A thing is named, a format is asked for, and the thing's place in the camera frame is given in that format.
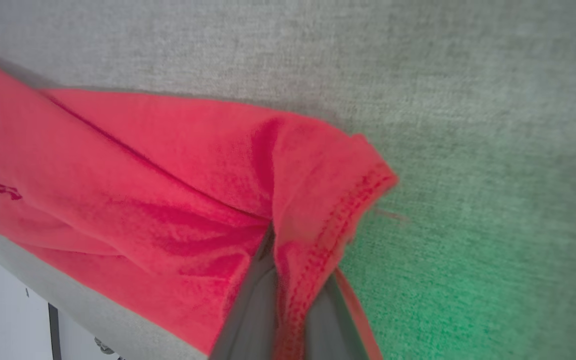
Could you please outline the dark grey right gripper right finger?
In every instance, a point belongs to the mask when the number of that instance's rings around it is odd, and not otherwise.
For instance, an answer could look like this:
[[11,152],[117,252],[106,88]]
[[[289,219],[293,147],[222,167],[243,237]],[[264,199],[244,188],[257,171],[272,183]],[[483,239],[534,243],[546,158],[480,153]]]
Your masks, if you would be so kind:
[[306,317],[304,359],[369,358],[338,281],[330,275]]

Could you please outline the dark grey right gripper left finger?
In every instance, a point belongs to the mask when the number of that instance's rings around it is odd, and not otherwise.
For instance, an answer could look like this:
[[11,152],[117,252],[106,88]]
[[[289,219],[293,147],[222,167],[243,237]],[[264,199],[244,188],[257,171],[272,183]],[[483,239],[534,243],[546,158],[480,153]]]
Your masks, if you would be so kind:
[[278,278],[274,241],[274,226],[270,224],[209,355],[211,360],[273,357]]

